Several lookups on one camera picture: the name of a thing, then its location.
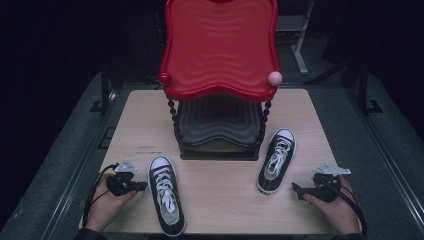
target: black twisted post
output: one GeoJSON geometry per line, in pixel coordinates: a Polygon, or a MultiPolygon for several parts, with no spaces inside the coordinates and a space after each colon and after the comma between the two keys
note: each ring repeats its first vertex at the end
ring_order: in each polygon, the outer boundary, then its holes
{"type": "Polygon", "coordinates": [[[259,139],[263,139],[263,137],[265,136],[266,122],[268,121],[269,109],[271,108],[271,106],[271,100],[266,101],[265,109],[262,113],[261,128],[259,129],[259,139]]]}
{"type": "Polygon", "coordinates": [[[172,115],[172,121],[174,122],[174,132],[175,132],[175,136],[177,137],[177,139],[180,141],[181,138],[181,131],[180,131],[180,124],[178,121],[178,116],[177,116],[177,110],[175,109],[175,103],[172,99],[168,98],[168,106],[171,108],[169,110],[169,112],[172,115]]]}

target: table top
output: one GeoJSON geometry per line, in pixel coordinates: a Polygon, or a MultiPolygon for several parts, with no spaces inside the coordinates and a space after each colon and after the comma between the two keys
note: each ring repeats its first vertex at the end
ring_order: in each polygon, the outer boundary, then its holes
{"type": "MultiPolygon", "coordinates": [[[[163,91],[133,91],[105,156],[102,169],[128,159],[138,167],[134,181],[147,181],[150,162],[159,155],[173,162],[185,234],[333,234],[313,206],[297,200],[291,183],[313,187],[312,167],[336,164],[306,90],[278,89],[257,161],[181,160],[163,91]],[[261,194],[256,180],[268,143],[280,128],[296,136],[296,155],[279,190],[261,194]]],[[[140,192],[106,231],[162,233],[150,190],[140,192]]]]}

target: handheld controller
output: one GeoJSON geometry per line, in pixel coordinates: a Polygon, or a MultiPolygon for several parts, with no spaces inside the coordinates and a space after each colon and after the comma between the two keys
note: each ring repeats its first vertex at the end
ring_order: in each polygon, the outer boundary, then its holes
{"type": "Polygon", "coordinates": [[[337,192],[341,188],[340,174],[351,174],[349,169],[340,168],[329,163],[315,167],[312,171],[315,172],[312,178],[315,188],[302,188],[296,183],[292,183],[293,191],[297,193],[299,200],[304,200],[302,195],[307,193],[324,202],[332,202],[337,198],[337,192]]]}
{"type": "Polygon", "coordinates": [[[107,188],[115,196],[122,196],[131,191],[144,191],[147,187],[147,182],[131,181],[133,177],[134,174],[131,172],[117,172],[116,175],[106,179],[107,188]]]}
{"type": "Polygon", "coordinates": [[[147,182],[131,181],[134,177],[132,172],[136,172],[137,170],[128,160],[124,160],[121,164],[118,164],[114,169],[116,174],[106,179],[106,185],[109,191],[115,196],[122,196],[131,191],[144,191],[147,187],[147,182]]]}
{"type": "Polygon", "coordinates": [[[324,185],[322,182],[325,181],[329,185],[333,186],[335,189],[340,190],[340,175],[333,176],[332,174],[316,173],[312,179],[316,185],[315,188],[302,188],[296,183],[292,183],[293,191],[297,193],[297,198],[299,200],[305,200],[302,197],[305,193],[310,194],[328,203],[334,201],[337,198],[338,194],[326,185],[324,185]]]}

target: sleeve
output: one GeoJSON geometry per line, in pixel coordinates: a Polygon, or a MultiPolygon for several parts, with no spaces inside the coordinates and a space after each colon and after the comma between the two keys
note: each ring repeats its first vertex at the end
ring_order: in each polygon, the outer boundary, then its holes
{"type": "Polygon", "coordinates": [[[88,228],[81,228],[74,240],[106,240],[106,238],[98,232],[88,228]]]}
{"type": "Polygon", "coordinates": [[[365,238],[360,233],[352,233],[340,236],[337,240],[365,240],[365,238]]]}

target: pink ball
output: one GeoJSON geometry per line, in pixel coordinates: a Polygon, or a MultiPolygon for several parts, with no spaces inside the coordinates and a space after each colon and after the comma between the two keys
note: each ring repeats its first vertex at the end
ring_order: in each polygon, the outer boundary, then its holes
{"type": "Polygon", "coordinates": [[[279,72],[271,72],[268,76],[268,82],[271,86],[276,87],[280,85],[281,81],[283,81],[283,76],[279,72]]]}

